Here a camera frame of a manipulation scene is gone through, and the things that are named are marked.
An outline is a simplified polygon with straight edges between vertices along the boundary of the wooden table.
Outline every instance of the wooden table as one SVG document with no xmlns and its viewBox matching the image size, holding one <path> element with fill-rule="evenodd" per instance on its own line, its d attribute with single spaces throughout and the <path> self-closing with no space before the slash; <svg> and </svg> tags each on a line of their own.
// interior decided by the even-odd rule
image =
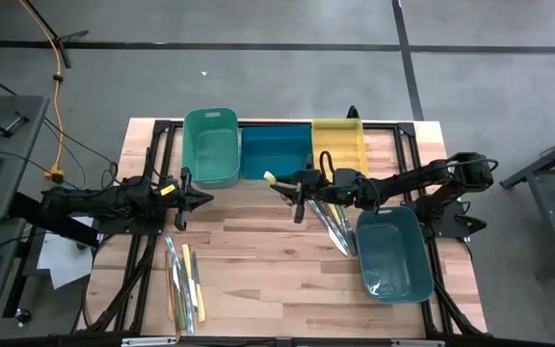
<svg viewBox="0 0 555 347">
<path fill-rule="evenodd" d="M 154 121 L 130 120 L 119 160 L 119 178 L 143 171 Z M 445 158 L 439 123 L 414 124 L 422 164 Z M 177 129 L 170 170 L 174 175 L 180 170 L 181 135 L 181 129 Z M 365 145 L 371 176 L 383 178 L 398 173 L 390 131 L 366 130 Z M 406 139 L 404 146 L 410 159 Z M 161 160 L 157 158 L 157 168 Z M 179 250 L 187 243 L 198 254 L 207 321 L 197 325 L 197 335 L 425 336 L 421 306 L 381 304 L 368 297 L 357 259 L 344 257 L 335 248 L 310 210 L 303 223 L 293 223 L 291 208 L 262 180 L 242 179 L 232 188 L 208 193 L 215 199 L 189 215 L 186 231 L 174 228 L 171 213 L 164 227 Z M 400 200 L 391 199 L 387 205 Z M 358 213 L 349 208 L 353 224 Z M 129 243 L 129 236 L 115 236 L 95 260 L 87 294 L 91 321 L 121 286 Z M 173 323 L 167 317 L 165 250 L 162 236 L 152 265 L 143 334 L 174 335 Z M 485 320 L 466 248 L 456 240 L 438 239 L 438 251 L 447 291 L 471 322 L 484 331 Z M 131 321 L 135 301 L 134 293 L 126 325 Z M 436 297 L 432 305 L 440 329 Z"/>
</svg>

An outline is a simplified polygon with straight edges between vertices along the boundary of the paper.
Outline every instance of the paper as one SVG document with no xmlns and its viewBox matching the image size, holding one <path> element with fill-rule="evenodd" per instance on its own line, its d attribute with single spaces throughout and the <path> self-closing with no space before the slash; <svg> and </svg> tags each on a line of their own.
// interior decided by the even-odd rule
<svg viewBox="0 0 555 347">
<path fill-rule="evenodd" d="M 74 219 L 88 227 L 93 223 L 93 218 L 89 217 L 74 217 Z M 79 250 L 76 242 L 57 234 L 47 233 L 44 236 L 38 258 L 38 269 L 50 271 L 53 288 L 57 289 L 85 277 L 92 272 L 92 267 L 93 257 L 89 247 Z"/>
</svg>

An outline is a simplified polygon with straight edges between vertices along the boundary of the gray floor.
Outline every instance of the gray floor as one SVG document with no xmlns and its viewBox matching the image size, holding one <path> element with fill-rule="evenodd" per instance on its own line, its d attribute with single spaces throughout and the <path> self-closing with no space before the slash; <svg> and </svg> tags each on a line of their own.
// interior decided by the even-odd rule
<svg viewBox="0 0 555 347">
<path fill-rule="evenodd" d="M 412 44 L 555 45 L 554 0 L 402 3 Z M 61 33 L 89 29 L 91 40 L 397 43 L 389 0 L 35 4 Z M 41 40 L 18 4 L 0 0 L 2 38 Z M 399 53 L 74 50 L 70 56 L 64 128 L 112 158 L 119 157 L 129 118 L 184 116 L 202 107 L 231 107 L 241 118 L 342 118 L 355 104 L 365 119 L 412 119 Z M 555 55 L 412 59 L 425 119 L 441 122 L 449 153 L 476 150 L 498 159 L 500 180 L 555 143 Z M 19 93 L 51 95 L 54 69 L 50 50 L 0 48 L 0 81 Z M 52 110 L 48 116 L 54 120 Z M 42 131 L 33 159 L 49 167 L 55 145 Z M 88 186 L 96 187 L 104 162 L 78 156 Z M 67 156 L 64 167 L 81 184 Z M 37 197 L 48 184 L 29 168 L 21 187 Z M 467 198 L 471 214 L 489 223 L 471 244 L 489 330 L 555 342 L 555 282 L 540 284 L 533 275 L 555 263 L 555 245 L 527 187 L 507 193 L 496 185 Z M 48 282 L 33 283 L 23 301 L 36 311 L 35 321 L 23 329 L 2 326 L 0 337 L 68 332 L 81 284 L 53 292 Z"/>
</svg>

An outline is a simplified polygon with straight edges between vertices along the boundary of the teal plastic bin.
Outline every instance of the teal plastic bin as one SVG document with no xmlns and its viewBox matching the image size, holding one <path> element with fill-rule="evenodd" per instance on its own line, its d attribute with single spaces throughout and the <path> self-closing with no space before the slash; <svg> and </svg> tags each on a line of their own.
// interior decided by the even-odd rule
<svg viewBox="0 0 555 347">
<path fill-rule="evenodd" d="M 192 111 L 183 121 L 182 166 L 200 188 L 225 188 L 239 179 L 237 115 L 227 108 Z"/>
<path fill-rule="evenodd" d="M 420 303 L 434 291 L 421 226 L 405 207 L 364 211 L 357 220 L 357 249 L 370 296 L 388 304 Z"/>
</svg>

